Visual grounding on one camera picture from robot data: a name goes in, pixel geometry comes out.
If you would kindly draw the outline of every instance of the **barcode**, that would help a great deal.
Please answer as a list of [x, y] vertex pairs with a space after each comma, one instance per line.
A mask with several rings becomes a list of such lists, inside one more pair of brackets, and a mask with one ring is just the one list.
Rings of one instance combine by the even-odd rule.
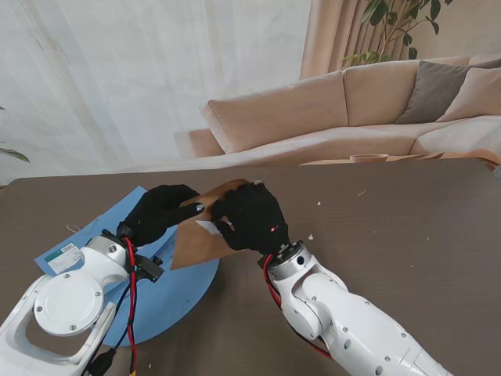
[[69, 243], [68, 245], [64, 246], [61, 248], [61, 251], [64, 253], [66, 251], [69, 251], [71, 248], [73, 248], [75, 246], [75, 244], [73, 243]]

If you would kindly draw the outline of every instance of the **sheer curtain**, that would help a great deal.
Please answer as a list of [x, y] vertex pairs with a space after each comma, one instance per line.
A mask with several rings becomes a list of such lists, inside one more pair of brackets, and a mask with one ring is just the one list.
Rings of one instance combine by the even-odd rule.
[[0, 184], [180, 158], [209, 99], [299, 78], [309, 0], [1, 0]]

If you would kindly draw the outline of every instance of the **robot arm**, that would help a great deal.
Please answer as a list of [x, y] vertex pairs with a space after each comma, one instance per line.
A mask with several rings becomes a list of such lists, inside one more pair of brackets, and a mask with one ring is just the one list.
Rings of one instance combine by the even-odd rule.
[[[103, 289], [126, 280], [126, 250], [110, 237], [99, 236], [81, 249], [85, 264], [56, 277], [36, 280], [0, 327], [2, 374], [81, 376], [108, 332], [116, 305], [103, 308]], [[73, 356], [59, 356], [32, 345], [26, 338], [33, 318], [49, 334], [76, 335], [94, 325], [81, 349]]]
[[349, 374], [452, 376], [395, 320], [350, 293], [302, 242], [280, 251], [267, 269], [292, 328], [320, 337]]

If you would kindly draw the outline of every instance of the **brown table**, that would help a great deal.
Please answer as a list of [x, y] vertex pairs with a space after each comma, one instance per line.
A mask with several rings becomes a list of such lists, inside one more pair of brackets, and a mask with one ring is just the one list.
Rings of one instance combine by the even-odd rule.
[[[35, 256], [71, 235], [66, 224], [84, 226], [138, 185], [187, 183], [204, 192], [234, 178], [264, 180], [291, 238], [455, 376], [499, 373], [501, 182], [476, 160], [17, 180], [0, 195], [0, 319], [41, 274]], [[291, 332], [257, 260], [252, 252], [221, 260], [199, 304], [139, 346], [138, 374], [345, 375]], [[127, 374], [128, 357], [122, 349], [109, 374]]]

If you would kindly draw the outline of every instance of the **blue mat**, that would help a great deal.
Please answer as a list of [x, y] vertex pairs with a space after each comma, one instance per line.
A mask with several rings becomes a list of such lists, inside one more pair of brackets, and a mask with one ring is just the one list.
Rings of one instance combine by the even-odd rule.
[[[93, 237], [100, 235], [103, 229], [115, 231], [118, 223], [135, 207], [145, 192], [144, 188], [138, 186], [81, 231], [37, 257], [36, 263], [49, 276], [81, 268], [84, 261], [78, 249], [84, 247]], [[176, 228], [168, 229], [161, 239], [138, 250], [139, 255], [150, 259], [153, 256], [160, 257], [164, 262], [162, 264], [164, 274], [155, 284], [149, 280], [138, 282], [138, 301], [134, 322], [136, 343], [154, 337], [183, 318], [204, 296], [218, 269], [219, 261], [213, 260], [187, 268], [170, 270], [175, 249]], [[104, 306], [108, 302], [117, 302], [127, 285], [128, 281], [105, 286]], [[127, 295], [105, 337], [106, 345], [115, 345], [122, 335], [128, 320], [129, 305], [130, 299]], [[127, 336], [122, 345], [129, 345]]]

